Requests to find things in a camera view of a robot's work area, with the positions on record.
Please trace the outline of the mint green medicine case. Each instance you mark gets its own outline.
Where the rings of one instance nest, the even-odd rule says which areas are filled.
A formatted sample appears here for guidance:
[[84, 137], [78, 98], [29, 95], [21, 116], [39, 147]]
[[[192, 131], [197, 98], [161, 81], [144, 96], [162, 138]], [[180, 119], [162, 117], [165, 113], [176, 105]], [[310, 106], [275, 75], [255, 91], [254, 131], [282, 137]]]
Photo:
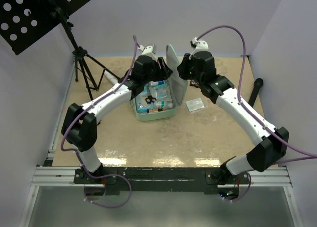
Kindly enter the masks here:
[[166, 80], [147, 83], [130, 102], [139, 121], [173, 117], [184, 101], [188, 81], [179, 77], [177, 67], [180, 60], [172, 44], [166, 46], [166, 64], [173, 71], [171, 76]]

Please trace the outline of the teal cotton swab bag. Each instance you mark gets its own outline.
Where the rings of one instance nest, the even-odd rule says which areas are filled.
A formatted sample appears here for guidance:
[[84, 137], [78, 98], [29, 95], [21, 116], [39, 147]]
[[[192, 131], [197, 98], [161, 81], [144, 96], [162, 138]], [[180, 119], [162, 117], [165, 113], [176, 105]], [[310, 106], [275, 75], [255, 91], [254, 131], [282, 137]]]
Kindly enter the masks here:
[[170, 89], [169, 87], [153, 88], [151, 94], [157, 100], [168, 99], [170, 97]]

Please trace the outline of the black handled scissors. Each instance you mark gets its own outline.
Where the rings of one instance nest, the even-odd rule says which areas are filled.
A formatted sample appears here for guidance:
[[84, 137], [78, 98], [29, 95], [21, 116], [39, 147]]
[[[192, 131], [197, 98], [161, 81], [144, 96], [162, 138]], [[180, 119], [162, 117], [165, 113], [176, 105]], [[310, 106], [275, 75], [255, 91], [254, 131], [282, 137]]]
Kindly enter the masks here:
[[155, 100], [156, 100], [156, 98], [153, 97], [153, 96], [151, 96], [151, 95], [148, 95], [148, 96], [145, 97], [145, 102], [146, 102], [147, 104], [154, 103]]

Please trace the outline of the clear bottle green label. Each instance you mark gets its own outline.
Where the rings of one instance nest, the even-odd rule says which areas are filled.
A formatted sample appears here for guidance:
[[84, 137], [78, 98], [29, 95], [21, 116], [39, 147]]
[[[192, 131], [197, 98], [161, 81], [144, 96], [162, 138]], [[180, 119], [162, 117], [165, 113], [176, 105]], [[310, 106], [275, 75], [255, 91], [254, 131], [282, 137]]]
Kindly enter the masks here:
[[172, 109], [173, 102], [172, 101], [155, 101], [154, 107], [159, 109]]

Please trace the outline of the blue plaster packet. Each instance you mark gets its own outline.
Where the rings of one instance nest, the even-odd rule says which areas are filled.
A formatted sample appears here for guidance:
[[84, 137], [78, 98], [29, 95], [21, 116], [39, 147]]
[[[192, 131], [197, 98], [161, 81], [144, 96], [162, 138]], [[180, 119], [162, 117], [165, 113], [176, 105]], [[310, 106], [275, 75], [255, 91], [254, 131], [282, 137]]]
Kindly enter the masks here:
[[143, 91], [136, 96], [135, 105], [136, 110], [139, 113], [146, 112], [149, 109], [150, 104], [147, 103], [146, 98], [148, 97], [148, 85], [144, 86]]

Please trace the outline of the small clear plaster bag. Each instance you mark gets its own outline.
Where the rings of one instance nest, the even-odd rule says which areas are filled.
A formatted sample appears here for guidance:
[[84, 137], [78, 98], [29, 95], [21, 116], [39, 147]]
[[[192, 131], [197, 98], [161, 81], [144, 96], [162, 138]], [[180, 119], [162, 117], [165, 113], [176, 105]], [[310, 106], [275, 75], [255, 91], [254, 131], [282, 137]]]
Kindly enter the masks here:
[[194, 113], [206, 108], [201, 98], [196, 98], [185, 102], [188, 112]]

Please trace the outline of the brown medicine bottle orange cap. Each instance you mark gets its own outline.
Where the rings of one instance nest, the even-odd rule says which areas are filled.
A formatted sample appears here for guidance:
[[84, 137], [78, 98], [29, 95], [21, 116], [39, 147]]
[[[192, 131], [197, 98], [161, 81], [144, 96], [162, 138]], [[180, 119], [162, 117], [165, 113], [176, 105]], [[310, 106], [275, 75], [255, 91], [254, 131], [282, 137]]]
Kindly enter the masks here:
[[164, 111], [164, 109], [159, 109], [159, 108], [147, 109], [147, 113], [156, 113], [156, 112], [161, 112], [161, 111]]

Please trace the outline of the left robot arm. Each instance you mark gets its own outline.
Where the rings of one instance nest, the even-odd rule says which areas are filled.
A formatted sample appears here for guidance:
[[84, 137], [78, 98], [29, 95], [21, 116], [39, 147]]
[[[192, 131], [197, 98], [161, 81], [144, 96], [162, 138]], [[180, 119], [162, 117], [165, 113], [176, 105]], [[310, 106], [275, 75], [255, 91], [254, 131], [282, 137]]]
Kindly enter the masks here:
[[99, 169], [102, 164], [94, 148], [97, 124], [112, 110], [139, 95], [146, 84], [167, 80], [172, 73], [163, 57], [153, 59], [140, 55], [125, 76], [107, 92], [85, 104], [73, 103], [68, 107], [61, 131], [61, 149], [66, 151], [65, 142], [72, 144], [71, 150], [76, 152], [78, 160], [85, 167], [85, 178], [90, 183], [98, 183], [103, 177]]

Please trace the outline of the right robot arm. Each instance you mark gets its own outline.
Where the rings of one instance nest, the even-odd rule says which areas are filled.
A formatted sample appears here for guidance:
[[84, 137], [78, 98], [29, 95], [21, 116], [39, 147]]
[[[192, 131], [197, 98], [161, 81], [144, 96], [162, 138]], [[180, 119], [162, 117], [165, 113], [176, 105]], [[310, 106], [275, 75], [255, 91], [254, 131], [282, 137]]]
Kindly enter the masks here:
[[177, 71], [180, 78], [196, 82], [201, 93], [226, 111], [254, 145], [248, 153], [235, 156], [220, 166], [220, 183], [231, 184], [243, 172], [263, 172], [286, 155], [288, 130], [284, 127], [276, 128], [238, 96], [234, 84], [217, 73], [210, 52], [200, 51], [193, 56], [185, 53]]

